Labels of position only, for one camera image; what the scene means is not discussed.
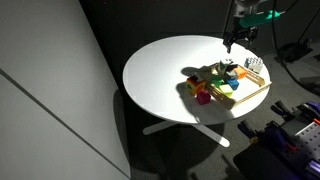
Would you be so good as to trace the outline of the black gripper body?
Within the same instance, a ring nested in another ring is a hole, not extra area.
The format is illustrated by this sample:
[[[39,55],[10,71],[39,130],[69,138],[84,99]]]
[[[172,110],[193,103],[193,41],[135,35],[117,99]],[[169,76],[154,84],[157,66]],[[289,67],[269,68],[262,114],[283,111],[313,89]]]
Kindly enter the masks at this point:
[[[258,33],[257,27],[234,29],[232,32],[224,34],[223,44],[232,45],[238,40],[246,40],[248,43],[251,43],[256,39],[257,33]]]

